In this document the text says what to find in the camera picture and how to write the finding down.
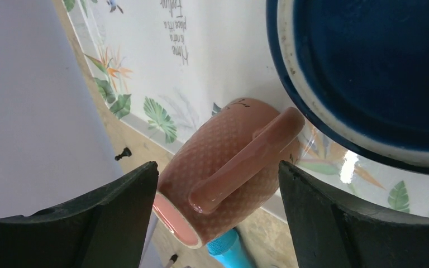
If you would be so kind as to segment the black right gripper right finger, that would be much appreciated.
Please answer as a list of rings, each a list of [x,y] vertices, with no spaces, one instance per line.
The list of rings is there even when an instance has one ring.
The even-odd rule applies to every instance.
[[[429,267],[429,218],[365,201],[287,161],[279,185],[299,267]]]

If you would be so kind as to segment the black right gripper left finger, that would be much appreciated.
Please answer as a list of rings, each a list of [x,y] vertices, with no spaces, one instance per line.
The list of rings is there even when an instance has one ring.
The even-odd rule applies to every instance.
[[[0,218],[0,267],[138,267],[158,166],[30,216]]]

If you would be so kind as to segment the textured salmon mug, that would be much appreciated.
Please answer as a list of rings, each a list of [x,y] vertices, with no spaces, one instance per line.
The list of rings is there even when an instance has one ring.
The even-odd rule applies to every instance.
[[[200,248],[260,208],[277,191],[281,161],[299,158],[305,120],[238,98],[212,116],[159,176],[153,210],[183,245]]]

